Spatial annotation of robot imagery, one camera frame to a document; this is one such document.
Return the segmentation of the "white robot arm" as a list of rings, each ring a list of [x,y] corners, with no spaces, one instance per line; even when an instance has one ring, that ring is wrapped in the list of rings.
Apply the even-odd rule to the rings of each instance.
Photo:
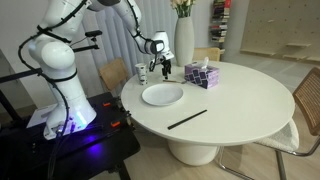
[[[153,54],[165,71],[171,69],[174,54],[167,33],[158,31],[153,38],[145,38],[139,29],[141,11],[134,0],[49,0],[38,32],[24,42],[57,101],[46,120],[43,136],[47,140],[82,131],[97,116],[78,78],[70,43],[87,10],[98,12],[107,7],[120,16],[140,52]]]

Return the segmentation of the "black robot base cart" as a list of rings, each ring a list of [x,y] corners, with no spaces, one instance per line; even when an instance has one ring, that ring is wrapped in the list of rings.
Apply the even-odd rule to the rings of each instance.
[[[53,180],[89,180],[99,173],[119,171],[121,180],[131,180],[124,160],[140,150],[128,125],[130,113],[117,105],[109,93],[89,99],[96,119],[83,131],[65,136],[58,149]],[[111,122],[120,121],[118,127]],[[0,180],[48,180],[49,158],[56,143],[43,137],[36,125],[4,134],[0,138]]]

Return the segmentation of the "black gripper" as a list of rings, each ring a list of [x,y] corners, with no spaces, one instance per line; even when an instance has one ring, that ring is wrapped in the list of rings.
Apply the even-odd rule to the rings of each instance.
[[[167,68],[167,73],[171,74],[171,60],[166,59],[166,58],[161,58],[160,59],[160,64],[164,67]],[[162,68],[162,75],[164,76],[165,79],[167,79],[167,73],[166,70]]]

